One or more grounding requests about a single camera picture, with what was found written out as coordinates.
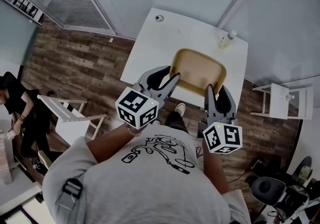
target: shoe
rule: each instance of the shoe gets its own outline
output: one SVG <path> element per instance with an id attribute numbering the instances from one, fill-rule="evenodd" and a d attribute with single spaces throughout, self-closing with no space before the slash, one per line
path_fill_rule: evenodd
<path id="1" fill-rule="evenodd" d="M 47 157 L 45 152 L 42 150 L 38 151 L 38 156 L 40 158 L 40 161 L 44 164 L 44 166 L 49 170 L 50 166 L 52 165 L 52 161 Z"/>
<path id="2" fill-rule="evenodd" d="M 152 122 L 152 124 L 153 124 L 153 125 L 161 125 L 161 123 L 160 123 L 159 120 L 154 120 L 154 121 Z"/>
<path id="3" fill-rule="evenodd" d="M 40 162 L 40 159 L 38 159 L 38 157 L 32 159 L 32 168 L 41 175 L 46 175 L 46 173 L 48 172 L 47 168 L 43 163 Z"/>
<path id="4" fill-rule="evenodd" d="M 180 116 L 183 117 L 186 111 L 186 104 L 184 104 L 183 102 L 180 102 L 178 105 L 176 105 L 174 111 L 178 112 Z"/>

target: white chair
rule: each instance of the white chair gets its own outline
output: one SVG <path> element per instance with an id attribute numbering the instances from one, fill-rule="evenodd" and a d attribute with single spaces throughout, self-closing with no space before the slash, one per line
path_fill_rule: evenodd
<path id="1" fill-rule="evenodd" d="M 42 100 L 43 103 L 58 117 L 55 131 L 70 145 L 72 145 L 74 141 L 81 136 L 93 140 L 96 137 L 104 118 L 107 116 L 106 114 L 99 114 L 85 117 L 82 114 L 82 111 L 87 103 L 86 100 L 61 99 L 43 95 L 38 95 L 37 97 Z M 73 108 L 72 111 L 68 110 L 68 106 L 71 103 L 81 104 L 79 110 L 76 110 L 75 108 Z M 98 125 L 91 122 L 91 120 L 95 119 L 100 119 Z M 89 126 L 95 128 L 92 137 L 87 135 Z"/>
<path id="2" fill-rule="evenodd" d="M 298 116 L 288 116 L 289 119 L 311 120 L 314 110 L 314 88 L 305 87 L 290 89 L 289 93 L 299 92 L 299 110 Z"/>
<path id="3" fill-rule="evenodd" d="M 278 118 L 278 119 L 312 119 L 314 98 L 313 87 L 288 89 L 282 85 L 272 83 L 252 89 L 263 92 L 262 113 L 251 112 L 251 115 Z M 288 116 L 289 102 L 292 97 L 290 93 L 299 92 L 298 116 Z M 270 94 L 269 113 L 265 113 L 266 94 Z"/>

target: white table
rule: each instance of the white table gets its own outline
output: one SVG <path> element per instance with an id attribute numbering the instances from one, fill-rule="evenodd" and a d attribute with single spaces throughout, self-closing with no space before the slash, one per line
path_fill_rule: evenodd
<path id="1" fill-rule="evenodd" d="M 156 22 L 157 15 L 162 15 L 164 21 Z M 130 53 L 121 81 L 135 84 L 144 72 L 160 66 L 170 66 L 179 49 L 189 48 L 206 54 L 225 66 L 227 75 L 224 85 L 238 108 L 245 77 L 248 43 L 236 37 L 227 49 L 220 50 L 217 41 L 226 35 L 225 31 L 199 20 L 152 8 Z M 201 108 L 205 103 L 204 97 L 178 86 L 171 97 Z"/>
<path id="2" fill-rule="evenodd" d="M 288 88 L 272 83 L 270 85 L 253 88 L 252 90 L 263 92 L 263 103 L 262 113 L 251 112 L 251 115 L 288 119 L 289 100 L 286 99 L 286 96 L 289 94 Z M 266 94 L 270 94 L 269 113 L 265 113 Z"/>

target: white cap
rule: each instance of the white cap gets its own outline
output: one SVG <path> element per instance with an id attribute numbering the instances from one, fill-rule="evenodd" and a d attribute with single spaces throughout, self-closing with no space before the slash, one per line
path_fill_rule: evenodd
<path id="1" fill-rule="evenodd" d="M 235 38 L 237 36 L 237 31 L 235 30 L 231 30 L 231 32 L 229 33 L 231 38 Z"/>

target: bracelet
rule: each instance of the bracelet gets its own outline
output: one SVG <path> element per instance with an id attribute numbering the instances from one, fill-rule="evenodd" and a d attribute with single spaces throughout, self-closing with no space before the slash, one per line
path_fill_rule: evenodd
<path id="1" fill-rule="evenodd" d="M 138 137 L 141 135 L 141 131 L 140 132 L 136 132 L 133 130 L 133 128 L 129 125 L 129 124 L 126 124 L 125 127 L 128 129 L 129 133 L 134 136 L 134 137 Z"/>

